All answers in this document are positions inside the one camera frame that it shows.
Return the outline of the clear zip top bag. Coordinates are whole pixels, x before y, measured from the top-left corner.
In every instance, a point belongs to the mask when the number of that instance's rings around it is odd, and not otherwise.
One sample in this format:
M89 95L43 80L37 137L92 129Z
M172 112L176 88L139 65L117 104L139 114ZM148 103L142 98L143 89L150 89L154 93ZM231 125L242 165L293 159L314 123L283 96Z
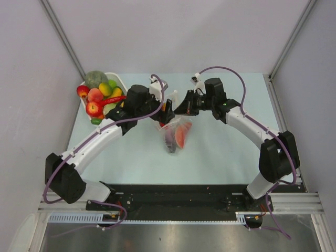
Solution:
M165 102L158 112L159 120L154 125L158 130L165 151L171 155L178 155L185 147L188 134L193 123L186 116L173 116L173 110L179 105L179 94L177 90L165 95Z

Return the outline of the watermelon slice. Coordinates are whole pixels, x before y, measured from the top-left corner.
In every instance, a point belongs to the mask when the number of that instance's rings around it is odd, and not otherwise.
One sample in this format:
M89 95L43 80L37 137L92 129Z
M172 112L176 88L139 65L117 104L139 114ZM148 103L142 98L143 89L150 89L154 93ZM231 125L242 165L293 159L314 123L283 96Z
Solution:
M175 142L180 149L184 148L188 132L192 127L192 122L187 121L179 125L175 130Z

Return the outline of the light purple eggplant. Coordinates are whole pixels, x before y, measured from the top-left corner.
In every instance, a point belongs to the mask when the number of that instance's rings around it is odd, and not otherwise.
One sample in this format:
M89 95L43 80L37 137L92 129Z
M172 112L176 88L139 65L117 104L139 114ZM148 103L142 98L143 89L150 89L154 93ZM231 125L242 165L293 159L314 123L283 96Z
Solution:
M167 124L163 128L163 139L166 150L169 153L175 153L177 144L175 142L175 125L174 124Z

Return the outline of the green cabbage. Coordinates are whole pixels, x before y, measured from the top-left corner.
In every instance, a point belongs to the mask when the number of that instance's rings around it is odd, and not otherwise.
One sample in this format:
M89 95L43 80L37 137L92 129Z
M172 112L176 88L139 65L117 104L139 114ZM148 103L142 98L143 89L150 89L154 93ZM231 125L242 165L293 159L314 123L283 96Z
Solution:
M103 107L103 115L106 116L112 109L116 107L115 103L107 104Z

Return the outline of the yellow green mango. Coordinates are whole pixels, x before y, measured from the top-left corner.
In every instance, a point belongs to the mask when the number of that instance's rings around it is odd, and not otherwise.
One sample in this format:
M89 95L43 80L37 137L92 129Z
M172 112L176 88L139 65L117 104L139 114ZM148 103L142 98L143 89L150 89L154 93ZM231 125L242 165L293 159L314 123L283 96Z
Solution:
M105 97L108 97L108 96L112 95L112 93L113 93L112 87L109 85L109 83L106 83L106 82L102 82L99 85L98 89L100 90L100 92Z

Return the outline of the red apple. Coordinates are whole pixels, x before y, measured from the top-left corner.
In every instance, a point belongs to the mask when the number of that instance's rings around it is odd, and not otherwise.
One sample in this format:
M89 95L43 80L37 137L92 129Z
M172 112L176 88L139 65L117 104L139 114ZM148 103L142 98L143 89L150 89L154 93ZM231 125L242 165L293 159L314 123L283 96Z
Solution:
M98 117L102 114L103 107L97 102L88 102L86 105L86 113L91 117Z

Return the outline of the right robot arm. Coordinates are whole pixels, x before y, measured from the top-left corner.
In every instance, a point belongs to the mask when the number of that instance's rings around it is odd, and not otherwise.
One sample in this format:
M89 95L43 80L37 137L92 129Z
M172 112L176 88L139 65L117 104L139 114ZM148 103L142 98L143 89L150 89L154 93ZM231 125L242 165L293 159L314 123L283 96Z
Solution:
M242 104L227 98L220 78L201 82L192 77L192 81L195 88L187 91L174 113L197 116L200 111L211 111L216 120L238 130L260 150L259 173L247 185L242 197L243 207L254 211L261 205L261 198L285 176L296 174L300 159L295 137L290 131L270 129L243 112Z

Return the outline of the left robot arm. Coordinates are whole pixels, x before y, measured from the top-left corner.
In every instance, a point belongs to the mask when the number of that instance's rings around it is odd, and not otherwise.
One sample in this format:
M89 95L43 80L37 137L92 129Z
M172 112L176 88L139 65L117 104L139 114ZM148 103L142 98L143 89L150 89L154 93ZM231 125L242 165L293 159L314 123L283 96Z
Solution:
M81 175L87 166L110 143L124 136L139 120L151 118L169 122L172 109L162 111L164 92L168 85L158 80L149 87L133 85L128 89L123 107L112 109L105 119L78 145L61 155L51 153L46 158L45 184L61 200L72 204L78 200L97 201L106 210L116 203L113 189L104 182L84 180Z

